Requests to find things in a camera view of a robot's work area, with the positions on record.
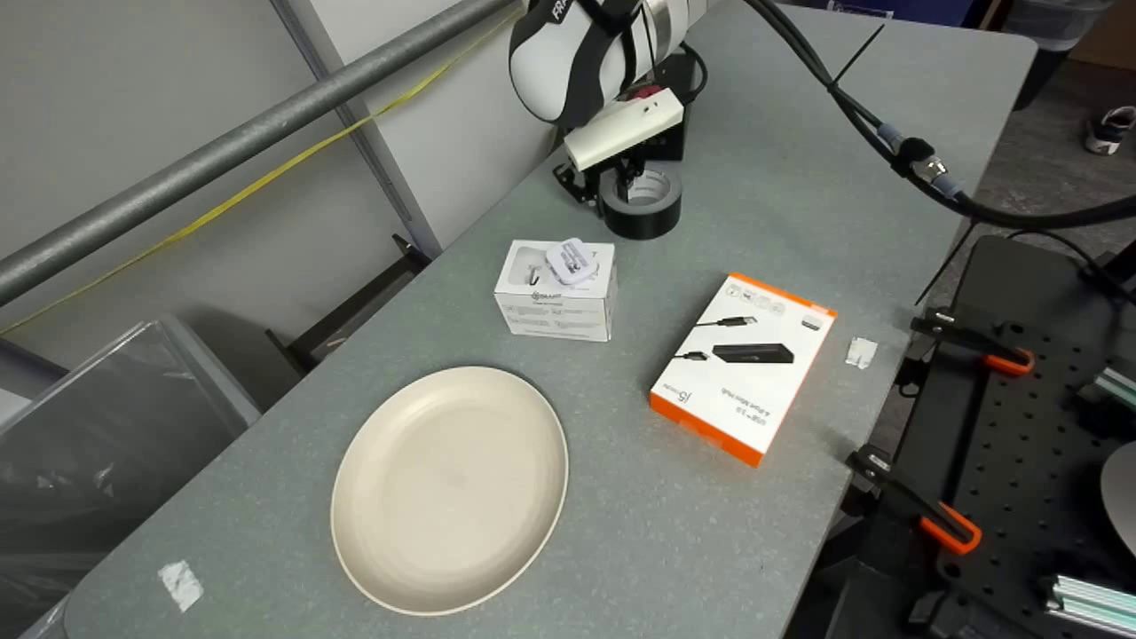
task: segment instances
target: gray floor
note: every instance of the gray floor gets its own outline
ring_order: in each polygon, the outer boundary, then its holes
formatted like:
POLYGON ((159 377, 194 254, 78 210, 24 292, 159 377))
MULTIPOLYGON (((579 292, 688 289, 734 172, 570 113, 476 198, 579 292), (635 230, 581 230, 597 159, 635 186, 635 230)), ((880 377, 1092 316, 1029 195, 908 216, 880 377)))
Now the gray floor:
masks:
MULTIPOLYGON (((1117 158, 1088 158, 1078 147, 1084 121, 1117 102, 1136 102, 1136 71, 1066 63, 1024 112, 1011 113, 976 198, 1002 210, 1057 213, 1136 195, 1136 134, 1117 158)), ((1108 257, 1136 241, 1136 219, 1062 234, 1092 257, 1108 257)), ((952 302, 960 264, 966 254, 946 268, 930 302, 952 302)), ((898 393, 882 406, 873 432, 878 449, 894 452, 908 410, 913 403, 898 393)))

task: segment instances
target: small white box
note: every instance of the small white box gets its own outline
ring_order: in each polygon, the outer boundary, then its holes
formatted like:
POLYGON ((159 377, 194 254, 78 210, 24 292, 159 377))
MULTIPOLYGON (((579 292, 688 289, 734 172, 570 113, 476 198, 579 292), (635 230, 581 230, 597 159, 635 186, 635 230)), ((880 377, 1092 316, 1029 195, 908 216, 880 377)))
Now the small white box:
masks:
POLYGON ((729 273, 649 386, 649 406, 760 466, 834 320, 827 305, 729 273))
POLYGON ((512 241, 492 300, 512 333, 559 341, 611 341, 615 308, 615 245, 587 241, 597 273, 581 284, 559 284, 545 250, 559 241, 512 241))

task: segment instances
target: beige plate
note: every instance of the beige plate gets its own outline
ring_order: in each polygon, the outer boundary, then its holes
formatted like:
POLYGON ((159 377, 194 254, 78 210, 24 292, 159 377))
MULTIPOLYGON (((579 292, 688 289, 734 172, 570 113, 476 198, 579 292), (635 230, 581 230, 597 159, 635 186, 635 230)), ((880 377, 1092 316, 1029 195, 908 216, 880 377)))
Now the beige plate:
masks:
POLYGON ((369 599, 458 613, 537 561, 564 492, 566 445, 545 398, 503 371, 442 371, 363 423, 331 492, 331 540, 369 599))

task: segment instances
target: table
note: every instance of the table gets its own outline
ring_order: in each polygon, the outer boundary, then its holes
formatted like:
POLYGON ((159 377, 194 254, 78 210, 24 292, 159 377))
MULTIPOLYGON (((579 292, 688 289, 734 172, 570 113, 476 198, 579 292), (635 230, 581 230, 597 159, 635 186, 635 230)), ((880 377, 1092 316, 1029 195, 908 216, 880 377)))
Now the table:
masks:
MULTIPOLYGON (((1120 359, 1136 357, 1131 308, 1117 316, 1112 302, 1097 289, 1088 289, 1078 276, 1078 268, 1069 264, 1062 254, 1003 238, 976 241, 953 295, 953 316, 976 328, 1018 322, 1024 328, 1024 333, 1043 329, 1062 344, 1078 344, 1084 352, 1108 352, 1120 359)), ((937 357, 927 373, 908 429, 894 456, 894 476, 901 476, 918 495, 937 495, 952 500, 958 496, 960 456, 981 429, 976 403, 985 381, 976 377, 972 359, 952 359, 952 350, 944 352, 946 357, 937 357)), ((1018 514, 1002 514, 981 527, 985 528, 985 537, 996 537, 996 528, 1024 527, 1014 520, 1018 514)), ((921 544, 921 537, 908 527, 906 514, 894 514, 886 507, 836 537, 827 546, 816 574, 840 578, 827 589, 816 589, 816 596, 805 596, 801 613, 794 619, 797 636, 908 636, 901 623, 908 619, 913 603, 921 594, 944 589, 944 578, 937 578, 932 573, 932 550, 921 544)))
MULTIPOLYGON (((878 22, 792 11, 831 63, 878 22)), ((524 177, 249 437, 221 456, 71 596, 82 636, 776 636, 873 429, 906 350, 906 313, 953 219, 894 180, 811 79, 743 4, 691 34, 713 68, 691 112, 684 213, 658 241, 618 241, 611 344, 512 339, 492 276, 512 238, 611 241, 524 177), (729 271, 840 313, 762 469, 746 469, 645 410, 645 386, 729 271), (852 339, 880 344, 849 371, 852 339), (503 367, 559 412, 564 520, 492 603, 407 623, 342 574, 325 506, 357 423, 442 367, 503 367), (156 567, 189 561, 203 599, 177 613, 156 567)), ((844 79, 898 129, 921 133, 976 186, 1018 93, 1024 40, 889 26, 844 79)))

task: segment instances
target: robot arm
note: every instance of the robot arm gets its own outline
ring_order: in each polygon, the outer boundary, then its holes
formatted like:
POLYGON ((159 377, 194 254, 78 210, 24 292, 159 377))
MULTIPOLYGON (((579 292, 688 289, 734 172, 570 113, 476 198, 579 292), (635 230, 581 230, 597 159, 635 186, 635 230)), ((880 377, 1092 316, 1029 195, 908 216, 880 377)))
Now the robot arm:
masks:
POLYGON ((615 102, 672 58, 707 0, 529 0, 507 76, 524 112, 559 133, 615 102))

